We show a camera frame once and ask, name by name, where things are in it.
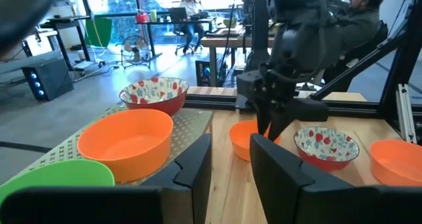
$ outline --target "red bowl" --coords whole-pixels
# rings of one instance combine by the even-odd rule
[[[179,78],[152,78],[123,88],[119,97],[129,109],[157,109],[172,116],[185,103],[188,88]]]
[[[350,136],[331,128],[301,128],[293,139],[300,157],[323,171],[343,169],[359,155]]]

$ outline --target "person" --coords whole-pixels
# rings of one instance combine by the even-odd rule
[[[333,17],[337,18],[342,40],[342,51],[347,53],[352,49],[365,45],[377,36],[380,26],[379,9],[384,0],[327,0],[330,5],[338,7]],[[324,72],[324,81],[329,83],[348,67],[333,67]],[[343,81],[337,89],[346,92],[351,84],[351,79]]]
[[[186,9],[186,14],[188,17],[191,17],[195,14],[198,14],[202,11],[202,6],[197,0],[182,0],[180,3],[180,7],[184,7]],[[198,42],[195,45],[194,52],[200,46],[200,40],[204,37],[205,31],[204,27],[201,24],[184,24],[181,27],[182,33],[186,35],[186,45],[183,48],[183,53],[189,49],[189,45],[193,40],[193,36],[195,33],[198,34]]]

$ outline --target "computer tower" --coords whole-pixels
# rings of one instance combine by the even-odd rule
[[[37,100],[51,101],[74,89],[61,54],[39,55],[22,72]]]
[[[217,87],[222,87],[227,78],[227,64],[223,57],[217,58]],[[209,61],[195,61],[197,86],[211,86],[211,71]]]

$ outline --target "green chair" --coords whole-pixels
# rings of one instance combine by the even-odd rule
[[[88,19],[85,23],[85,43],[91,46],[106,48],[111,39],[111,19],[95,16],[94,21]]]

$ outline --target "gray floor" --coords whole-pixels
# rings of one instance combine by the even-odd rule
[[[108,74],[87,78],[75,83],[75,90],[53,101],[36,101],[26,84],[0,89],[0,141],[33,144],[52,148],[82,126],[100,116],[108,107],[119,101],[118,93],[131,82],[153,76],[174,76],[183,78],[190,85],[196,85],[195,60],[207,59],[206,49],[199,55],[176,56],[173,47],[158,47],[164,54],[147,67],[115,69]],[[378,101],[384,87],[388,68],[393,55],[389,55],[356,77],[351,92],[363,94],[369,101]],[[105,60],[118,60],[119,56],[105,54]],[[422,64],[416,66],[411,83],[422,89],[417,80],[422,74]],[[21,72],[0,75],[0,84],[22,75]],[[413,102],[421,103],[422,94],[413,90]],[[0,148],[0,184],[38,159],[41,154]]]

